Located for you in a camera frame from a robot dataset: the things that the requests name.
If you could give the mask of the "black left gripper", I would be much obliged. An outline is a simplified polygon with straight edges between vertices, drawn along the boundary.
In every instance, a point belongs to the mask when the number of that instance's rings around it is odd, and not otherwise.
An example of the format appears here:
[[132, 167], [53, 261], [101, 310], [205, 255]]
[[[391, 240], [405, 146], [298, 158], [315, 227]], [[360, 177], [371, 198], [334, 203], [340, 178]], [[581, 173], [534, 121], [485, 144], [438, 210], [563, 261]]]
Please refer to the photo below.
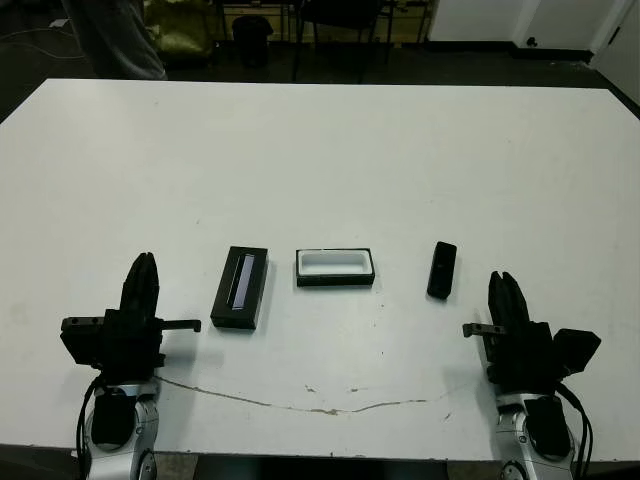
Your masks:
[[155, 257], [151, 252], [141, 253], [124, 281], [122, 310], [107, 309], [100, 329], [97, 368], [107, 383], [149, 381], [164, 365], [160, 346], [165, 330], [201, 331], [200, 320], [156, 317], [158, 296]]

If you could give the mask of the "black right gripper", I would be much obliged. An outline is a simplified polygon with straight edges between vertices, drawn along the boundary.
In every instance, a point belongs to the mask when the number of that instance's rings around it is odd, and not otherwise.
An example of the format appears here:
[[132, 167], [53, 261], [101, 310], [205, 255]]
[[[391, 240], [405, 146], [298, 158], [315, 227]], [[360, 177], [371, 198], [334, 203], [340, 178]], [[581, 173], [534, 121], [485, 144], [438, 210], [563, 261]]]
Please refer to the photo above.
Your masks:
[[525, 297], [510, 273], [491, 273], [488, 307], [493, 324], [462, 326], [465, 338], [482, 338], [488, 381], [499, 394], [550, 394], [569, 369], [548, 324], [530, 321]]

